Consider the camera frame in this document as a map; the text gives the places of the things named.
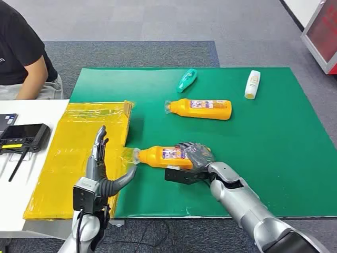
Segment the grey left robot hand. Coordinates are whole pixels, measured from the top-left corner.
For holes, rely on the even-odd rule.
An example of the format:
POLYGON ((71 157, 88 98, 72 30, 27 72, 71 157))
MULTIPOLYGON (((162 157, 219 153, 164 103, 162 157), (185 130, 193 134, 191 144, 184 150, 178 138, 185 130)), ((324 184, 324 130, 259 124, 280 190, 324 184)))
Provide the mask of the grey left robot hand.
POLYGON ((98 130, 86 167, 86 177, 95 181, 98 186, 96 195, 103 198, 109 198, 118 194, 132 181, 137 169, 136 165, 132 165, 126 174, 120 178, 109 179, 105 165, 106 146, 109 141, 109 138, 106 138, 106 133, 104 125, 98 130))

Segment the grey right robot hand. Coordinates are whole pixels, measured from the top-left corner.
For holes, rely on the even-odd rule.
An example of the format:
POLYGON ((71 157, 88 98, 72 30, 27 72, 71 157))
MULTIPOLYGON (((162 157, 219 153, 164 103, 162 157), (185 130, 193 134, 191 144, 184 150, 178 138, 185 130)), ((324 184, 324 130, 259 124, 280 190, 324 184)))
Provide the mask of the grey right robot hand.
POLYGON ((207 171, 208 165, 216 162, 215 156, 206 145, 193 142, 182 142, 175 145, 184 151, 192 164, 191 171, 199 173, 207 171))

